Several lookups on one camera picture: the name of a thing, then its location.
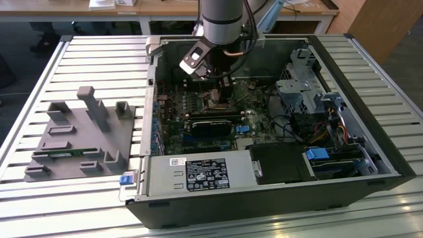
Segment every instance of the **power supply label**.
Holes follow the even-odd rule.
[[[225,160],[196,160],[185,162],[187,190],[189,192],[229,188]]]

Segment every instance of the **workbench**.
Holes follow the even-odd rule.
[[[89,11],[88,3],[89,0],[0,0],[0,21],[137,21],[143,34],[151,35],[152,21],[197,19],[196,0],[137,0],[135,6],[116,6],[116,9],[96,11]],[[320,0],[295,5],[295,10],[300,12],[284,8],[277,21],[317,21],[316,34],[325,33],[333,16],[339,14]]]
[[[418,177],[350,207],[149,230],[119,199],[119,176],[25,183],[24,170],[49,120],[49,102],[76,100],[93,86],[105,106],[136,106],[129,170],[140,166],[147,36],[89,36],[63,41],[53,52],[0,148],[0,236],[89,237],[414,237],[423,231],[423,114],[355,39],[319,36]],[[332,91],[336,87],[323,75]]]

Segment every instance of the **barcode sticker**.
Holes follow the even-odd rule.
[[[171,158],[171,166],[185,165],[187,158]]]

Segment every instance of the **aluminum extrusion table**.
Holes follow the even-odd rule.
[[[0,148],[0,237],[418,237],[423,233],[423,116],[355,41],[319,36],[332,58],[400,149],[418,177],[350,207],[169,230],[148,230],[119,200],[119,176],[25,183],[25,166],[49,117],[49,102],[71,108],[79,86],[111,106],[136,106],[129,169],[140,164],[148,59],[145,36],[73,37],[60,42]],[[329,77],[324,75],[335,91]]]

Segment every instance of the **motherboard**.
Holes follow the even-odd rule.
[[[199,91],[180,85],[161,90],[165,155],[244,150],[277,140],[265,107],[268,85],[257,85],[255,79],[236,81],[223,104],[212,100],[207,85],[197,82],[195,86]]]

